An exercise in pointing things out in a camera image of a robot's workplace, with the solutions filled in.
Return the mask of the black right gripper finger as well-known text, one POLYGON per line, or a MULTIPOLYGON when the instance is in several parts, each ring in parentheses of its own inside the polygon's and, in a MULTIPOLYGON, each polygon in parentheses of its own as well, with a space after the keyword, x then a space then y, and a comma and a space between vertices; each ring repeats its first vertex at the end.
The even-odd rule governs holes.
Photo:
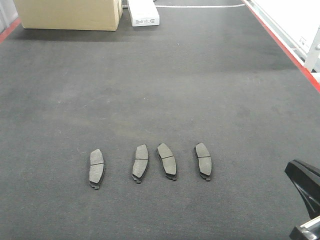
POLYGON ((289 235, 291 240, 319 240, 320 239, 320 217, 297 225, 289 235))
POLYGON ((301 160, 290 161, 285 173, 298 190, 310 218, 320 215, 320 169, 301 160))

